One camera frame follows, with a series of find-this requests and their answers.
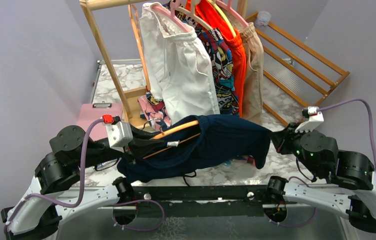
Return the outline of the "comic print shorts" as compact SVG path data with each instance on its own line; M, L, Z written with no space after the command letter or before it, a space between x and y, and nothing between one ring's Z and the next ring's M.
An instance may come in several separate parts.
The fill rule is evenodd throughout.
M232 53L220 30L177 11L173 1L142 6L147 99L173 122L189 115L239 114Z

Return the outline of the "pink hanger right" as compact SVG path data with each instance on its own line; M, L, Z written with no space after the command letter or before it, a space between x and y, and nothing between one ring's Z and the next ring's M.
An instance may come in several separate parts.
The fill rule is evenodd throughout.
M229 0L228 3L224 3L220 0L214 1L219 7L223 8L227 12L229 12L233 17L235 17L244 27L248 27L249 23L245 21L244 17L242 17L235 9L232 8L232 0Z

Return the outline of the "pink hanger left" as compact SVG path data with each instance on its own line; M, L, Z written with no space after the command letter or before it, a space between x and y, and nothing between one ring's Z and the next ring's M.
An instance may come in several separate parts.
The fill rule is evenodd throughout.
M162 5L158 4L152 4L151 9L153 9L157 13L161 13L165 17L167 17L169 20L171 20L174 24L176 24L184 33L190 32L190 26L186 25L182 21L180 21L175 16L175 9L180 6L180 0L171 0L170 1L170 7L171 10L168 11L166 8L164 8Z

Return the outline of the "orange red shorts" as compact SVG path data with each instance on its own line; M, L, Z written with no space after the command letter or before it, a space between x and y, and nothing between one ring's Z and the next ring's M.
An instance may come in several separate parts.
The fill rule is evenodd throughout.
M200 33L199 38L213 40L206 48L217 54L212 63L215 64L213 75L216 77L220 112L241 117L241 88L244 84L246 55L238 30L233 27L236 32L236 37L233 37L226 23L207 0L201 0L198 4L188 0L185 7L188 10L195 9L196 15L213 27L210 32Z

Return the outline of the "orange twisted hanger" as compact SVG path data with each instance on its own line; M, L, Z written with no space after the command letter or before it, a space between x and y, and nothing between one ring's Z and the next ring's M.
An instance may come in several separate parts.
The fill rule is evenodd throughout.
M143 68L144 79L145 79L145 83L146 83L146 91L149 92L151 90L150 79L149 79L148 70L147 70L145 57L144 57L144 49L143 49L143 42L142 42L142 38L141 38L139 17L138 17L138 13L137 13L137 8L134 4L128 5L128 14L129 14L129 18L130 18L130 21L131 21L132 30L133 30L133 33L134 33L134 36L135 36L137 49L138 49L138 53L139 53L142 68Z

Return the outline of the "beige shorts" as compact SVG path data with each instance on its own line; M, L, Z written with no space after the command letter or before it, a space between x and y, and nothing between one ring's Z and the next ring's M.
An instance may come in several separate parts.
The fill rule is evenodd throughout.
M246 55L244 84L241 88L241 117L256 124L262 123L263 96L262 85L264 80L264 49L261 40L255 31L253 23L237 24Z

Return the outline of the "orange wooden hanger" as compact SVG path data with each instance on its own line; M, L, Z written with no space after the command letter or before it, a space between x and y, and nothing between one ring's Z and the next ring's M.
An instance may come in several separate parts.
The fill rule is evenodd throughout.
M173 127L173 128L171 128L171 129L169 129L169 130L163 131L163 132L157 134L156 136L152 137L151 139L152 139L152 140L160 140L160 139L162 139L163 137L166 137L166 136L168 136L168 135L174 134L174 133L179 132L179 131L181 131L181 130L184 130L184 129L187 129L187 128L190 128L190 127L194 127L194 126L197 126L197 125L199 125L199 121L198 121L198 120L193 120L193 121L190 121L190 122L184 123L184 124L182 124L182 125L179 125L179 126ZM166 150L168 150L168 149L170 149L170 148L172 148L172 147L171 147L171 146L167 146L167 147L164 148L164 149L158 150L158 151L156 151L156 152L154 152L154 153L151 153L151 154L149 154L149 155L144 156L143 159L147 159L147 158L149 158L149 157L152 157L152 156L154 156L154 155L157 155L157 154L159 154L159 153L161 153L161 152L164 152L164 151L166 151Z

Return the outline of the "navy blue shorts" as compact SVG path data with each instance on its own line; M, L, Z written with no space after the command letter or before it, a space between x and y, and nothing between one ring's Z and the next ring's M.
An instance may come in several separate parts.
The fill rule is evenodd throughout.
M138 158L136 164L129 164L123 158L117 164L118 171L129 183L147 183L155 179L182 177L238 156L252 156L257 169L265 165L271 132L266 127L237 116L215 114L190 115L171 128L194 120L198 120L199 125L163 137L164 145L149 154L172 148L146 159Z

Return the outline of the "clear paperclip jar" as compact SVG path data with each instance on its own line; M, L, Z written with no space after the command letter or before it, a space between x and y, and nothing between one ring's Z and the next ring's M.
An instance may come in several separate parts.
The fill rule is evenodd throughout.
M269 24L271 20L271 13L265 11L265 10L261 10L258 12L257 14L257 17L256 17L256 20L255 20L255 26L257 28L259 27L265 27Z

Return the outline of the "beige wooden hanger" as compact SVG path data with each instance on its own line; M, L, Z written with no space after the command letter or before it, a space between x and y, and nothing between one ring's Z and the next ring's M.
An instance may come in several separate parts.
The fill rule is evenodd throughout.
M210 26L201 17L196 15L195 9L187 10L182 6L182 4L178 3L177 7L175 8L175 13L182 22L189 24L193 26L194 28L197 28L197 29L201 28L204 31L213 30L212 26Z

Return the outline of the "pink navy patterned shorts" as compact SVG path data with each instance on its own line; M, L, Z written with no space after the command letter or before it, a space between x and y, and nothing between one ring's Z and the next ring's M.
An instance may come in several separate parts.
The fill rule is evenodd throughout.
M141 109L140 117L146 119L155 130L164 131L172 125L162 100L155 100L152 95L146 94L138 98L138 104Z

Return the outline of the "wooden clothes rack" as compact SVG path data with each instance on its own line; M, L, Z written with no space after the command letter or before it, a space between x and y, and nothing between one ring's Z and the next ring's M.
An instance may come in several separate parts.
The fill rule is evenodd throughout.
M95 16L93 11L115 8L120 6L128 5L128 9L130 10L131 5L143 3L143 2L157 2L157 0L80 0L80 7L83 10L85 18L88 22L88 25L91 29L92 35L95 39L95 42L99 48L99 51L102 55L103 61L107 66L107 69L110 73L111 79L114 83L114 86L117 90L117 93L121 99L122 106L123 106L123 119L127 122L135 125L136 127L141 126L141 124L145 123L143 119L139 117L140 108L137 103L137 98L146 93L147 88L150 88L149 80L146 80L147 86L138 87L131 90L123 90L120 80L117 76L117 73L114 69L114 64L121 64L121 63L113 63L111 60L109 51L107 50L105 41L99 29L99 26L96 22ZM215 0L216 4L219 7L226 8L228 12L230 12L233 6L233 0ZM246 11L248 7L248 0L237 0L237 8L232 15L244 20L246 16Z

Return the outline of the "pink clipboard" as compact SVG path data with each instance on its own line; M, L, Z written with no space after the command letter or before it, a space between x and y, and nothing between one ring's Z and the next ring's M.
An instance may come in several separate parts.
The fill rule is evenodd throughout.
M87 130L89 125L103 115L123 116L123 106L121 103L99 102L82 104L76 125L83 130ZM90 138L94 141L107 137L107 131L103 124L96 125L90 133Z

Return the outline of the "white shorts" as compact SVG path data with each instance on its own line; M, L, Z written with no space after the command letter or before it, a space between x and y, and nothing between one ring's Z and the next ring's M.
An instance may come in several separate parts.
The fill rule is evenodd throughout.
M194 28L159 2L144 3L139 22L150 92L171 122L219 114L211 60Z

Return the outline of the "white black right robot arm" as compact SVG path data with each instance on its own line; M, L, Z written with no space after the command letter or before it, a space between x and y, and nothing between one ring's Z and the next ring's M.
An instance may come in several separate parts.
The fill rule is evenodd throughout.
M376 168L359 152L339 150L336 139L313 130L296 132L296 123L272 131L269 137L281 155L293 154L315 178L352 191L352 195L330 194L272 176L264 190L272 203L297 202L326 210L347 219L364 232L376 234Z

